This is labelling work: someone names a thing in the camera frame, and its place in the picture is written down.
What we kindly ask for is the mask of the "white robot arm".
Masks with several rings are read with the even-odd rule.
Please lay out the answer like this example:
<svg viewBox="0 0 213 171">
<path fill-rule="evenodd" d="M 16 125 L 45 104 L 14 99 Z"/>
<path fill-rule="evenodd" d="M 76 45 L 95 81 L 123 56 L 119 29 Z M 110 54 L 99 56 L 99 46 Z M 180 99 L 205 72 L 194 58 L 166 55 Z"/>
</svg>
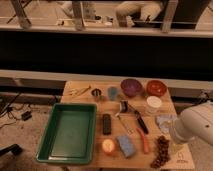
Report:
<svg viewBox="0 0 213 171">
<path fill-rule="evenodd" d="M 195 137 L 213 146 L 213 102 L 184 109 L 169 125 L 169 153 L 174 155 Z"/>
</svg>

